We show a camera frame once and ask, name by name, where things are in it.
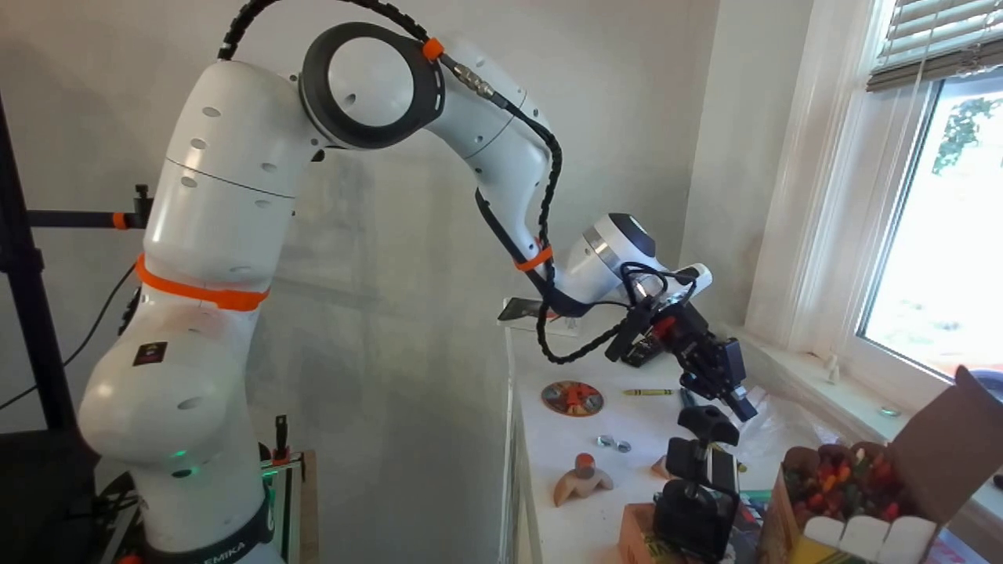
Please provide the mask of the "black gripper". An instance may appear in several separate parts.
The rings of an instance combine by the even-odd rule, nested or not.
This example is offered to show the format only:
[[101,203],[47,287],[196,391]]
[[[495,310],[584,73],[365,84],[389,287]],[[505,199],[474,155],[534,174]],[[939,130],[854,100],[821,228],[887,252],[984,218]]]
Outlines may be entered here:
[[759,415],[759,407],[743,387],[746,365],[737,339],[718,339],[704,317],[690,304],[661,306],[638,300],[613,327],[606,346],[607,359],[641,365],[659,354],[674,354],[681,381],[710,401],[725,401],[740,422]]

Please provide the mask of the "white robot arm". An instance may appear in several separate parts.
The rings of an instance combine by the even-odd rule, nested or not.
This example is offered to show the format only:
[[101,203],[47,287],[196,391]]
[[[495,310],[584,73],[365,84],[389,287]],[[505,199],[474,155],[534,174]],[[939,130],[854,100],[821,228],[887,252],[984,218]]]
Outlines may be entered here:
[[487,53],[389,0],[348,0],[365,16],[318,32],[281,79],[237,55],[271,4],[243,0],[177,113],[133,260],[133,317],[79,403],[83,442],[137,487],[147,564],[280,564],[243,369],[271,283],[318,272],[288,233],[306,170],[333,151],[438,138],[477,174],[477,208],[546,317],[616,298],[628,317],[595,339],[607,356],[652,339],[690,391],[756,414],[740,345],[692,306],[708,265],[661,265],[628,214],[603,215],[564,256],[551,251],[560,139]]

